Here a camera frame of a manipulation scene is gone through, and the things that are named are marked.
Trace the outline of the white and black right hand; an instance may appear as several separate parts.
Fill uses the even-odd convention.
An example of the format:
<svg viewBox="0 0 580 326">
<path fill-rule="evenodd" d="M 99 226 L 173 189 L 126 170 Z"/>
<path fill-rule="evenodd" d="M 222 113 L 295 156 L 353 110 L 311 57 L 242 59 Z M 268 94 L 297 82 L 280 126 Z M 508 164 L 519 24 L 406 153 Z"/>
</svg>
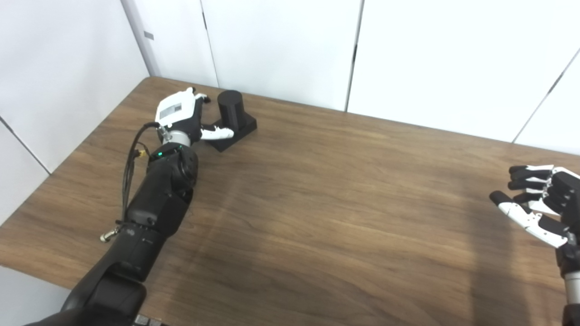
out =
<svg viewBox="0 0 580 326">
<path fill-rule="evenodd" d="M 509 190 L 491 192 L 495 206 L 522 229 L 556 250 L 564 277 L 579 271 L 579 175 L 556 165 L 509 168 Z"/>
</svg>

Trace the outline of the white and black left hand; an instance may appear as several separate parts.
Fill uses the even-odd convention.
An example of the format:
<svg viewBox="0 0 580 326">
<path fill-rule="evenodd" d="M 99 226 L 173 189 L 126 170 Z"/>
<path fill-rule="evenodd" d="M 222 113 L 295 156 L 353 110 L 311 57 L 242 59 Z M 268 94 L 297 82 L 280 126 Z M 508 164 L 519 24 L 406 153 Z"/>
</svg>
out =
<svg viewBox="0 0 580 326">
<path fill-rule="evenodd" d="M 195 93 L 194 87 L 178 91 L 159 102 L 155 122 L 162 144 L 178 143 L 190 147 L 200 141 L 230 139 L 234 131 L 217 125 L 202 124 L 203 105 L 211 99 L 203 93 Z"/>
</svg>

